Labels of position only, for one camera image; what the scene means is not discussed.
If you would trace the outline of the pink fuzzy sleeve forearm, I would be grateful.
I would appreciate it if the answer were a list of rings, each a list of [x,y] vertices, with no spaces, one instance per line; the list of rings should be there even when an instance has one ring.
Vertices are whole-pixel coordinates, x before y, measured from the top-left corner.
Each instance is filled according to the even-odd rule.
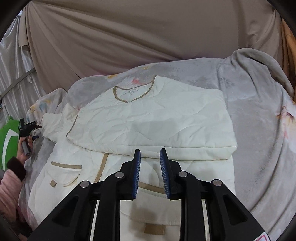
[[[16,157],[8,161],[7,168],[1,180],[1,214],[8,222],[15,222],[18,199],[27,172]]]

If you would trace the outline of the person's left hand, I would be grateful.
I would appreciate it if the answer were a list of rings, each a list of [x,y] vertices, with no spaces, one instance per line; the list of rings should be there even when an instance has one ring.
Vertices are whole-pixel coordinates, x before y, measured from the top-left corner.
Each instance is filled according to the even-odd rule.
[[[29,156],[26,156],[24,151],[23,151],[23,146],[22,144],[25,143],[26,141],[28,141],[28,145],[31,149],[31,151],[33,150],[33,141],[32,141],[32,137],[21,137],[18,141],[18,151],[17,151],[17,155],[16,158],[20,161],[20,163],[22,165],[25,164],[25,162],[27,161],[27,159],[29,159]]]

